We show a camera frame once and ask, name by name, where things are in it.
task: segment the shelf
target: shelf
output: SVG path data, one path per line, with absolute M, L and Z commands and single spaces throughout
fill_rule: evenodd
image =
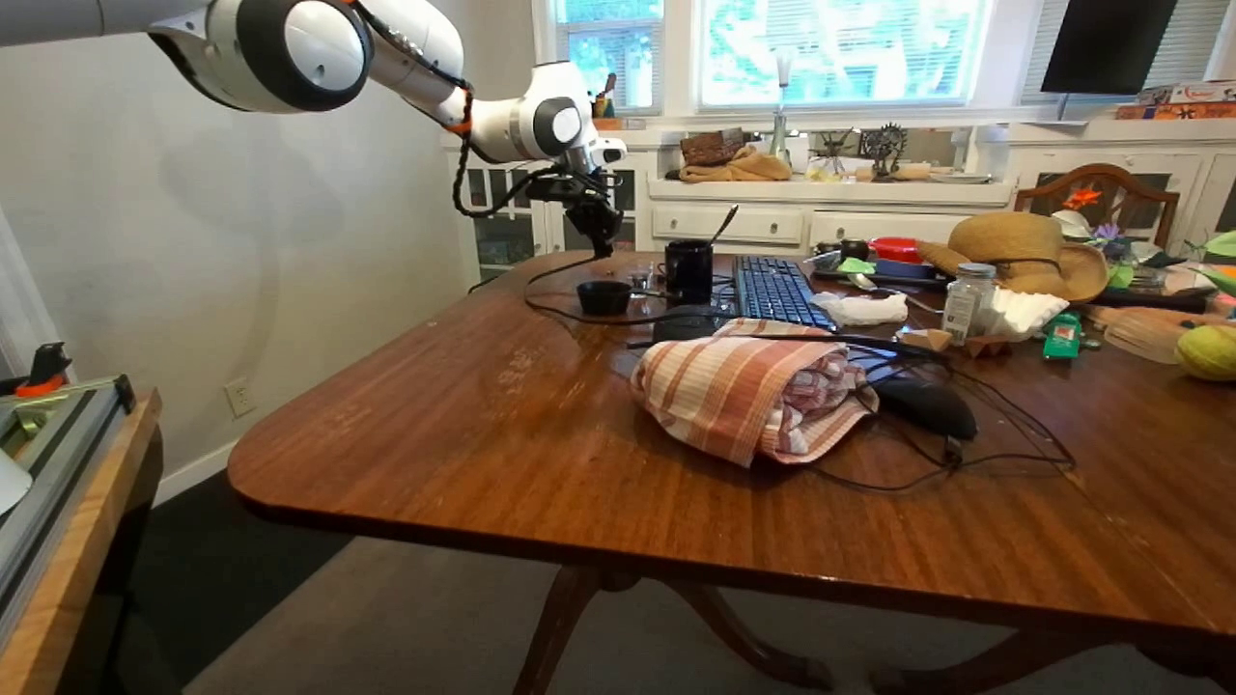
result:
M 1236 141 L 1236 118 L 1070 118 L 1061 122 L 1017 122 L 1007 127 L 1013 145 L 1078 145 L 1078 141 L 1139 141 L 1139 145 L 1179 145 L 1179 141 Z
M 1007 182 L 668 182 L 647 176 L 647 202 L 763 202 L 763 206 L 917 206 L 917 210 L 1005 210 Z

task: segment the pink towel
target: pink towel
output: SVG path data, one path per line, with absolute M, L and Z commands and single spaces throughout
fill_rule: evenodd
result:
M 668 436 L 736 466 L 758 453 L 814 463 L 877 413 L 866 370 L 826 341 L 664 341 L 637 361 L 632 390 Z

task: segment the black mug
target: black mug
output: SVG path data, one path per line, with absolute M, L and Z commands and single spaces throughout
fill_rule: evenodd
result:
M 711 300 L 711 243 L 705 238 L 664 243 L 664 296 L 668 296 L 668 305 L 705 305 Z

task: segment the keyboard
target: keyboard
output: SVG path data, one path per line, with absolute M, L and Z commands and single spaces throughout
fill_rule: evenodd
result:
M 736 316 L 814 325 L 834 331 L 839 320 L 826 316 L 812 296 L 806 273 L 793 258 L 736 258 L 732 267 Z

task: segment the table leg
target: table leg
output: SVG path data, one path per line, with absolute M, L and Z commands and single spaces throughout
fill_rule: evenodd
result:
M 542 623 L 537 623 L 537 632 L 532 632 L 532 646 L 529 646 L 529 657 L 516 670 L 514 691 L 542 695 L 547 688 L 551 669 L 559 664 L 559 657 L 570 639 L 570 629 L 574 629 L 583 606 L 590 602 L 590 594 L 595 590 L 624 590 L 632 581 L 637 581 L 637 576 L 624 576 L 624 570 L 559 566 L 547 588 L 547 598 L 542 606 Z M 799 688 L 823 688 L 823 691 L 829 688 L 826 664 L 781 654 L 781 650 L 763 646 L 761 638 L 752 638 L 716 588 L 673 581 L 673 579 L 659 579 L 659 581 L 668 581 L 758 670 L 783 678 L 783 684 L 799 684 Z
M 668 581 L 668 588 L 758 670 L 783 678 L 783 684 L 797 684 L 797 688 L 829 691 L 834 678 L 829 678 L 826 664 L 797 657 L 797 654 L 781 654 L 767 639 L 761 639 L 758 632 L 750 632 L 750 625 L 743 625 L 743 616 L 729 611 L 722 590 L 698 588 L 698 581 Z
M 532 638 L 529 657 L 524 657 L 516 684 L 514 684 L 516 695 L 542 695 L 547 688 L 551 669 L 564 657 L 583 606 L 601 588 L 606 588 L 606 579 L 599 566 L 559 566 L 555 570 L 547 598 L 542 606 L 537 638 Z
M 1196 674 L 1196 678 L 1213 678 L 1223 691 L 1236 691 L 1236 650 L 1232 646 L 1183 646 L 1183 650 L 1139 650 L 1148 661 L 1183 670 L 1183 674 Z
M 929 695 L 929 691 L 989 691 L 1007 678 L 1030 674 L 1054 661 L 1074 654 L 1097 650 L 1105 639 L 1081 632 L 1013 632 L 1007 639 L 994 646 L 989 654 L 938 669 L 938 670 L 877 670 L 873 688 L 882 695 Z

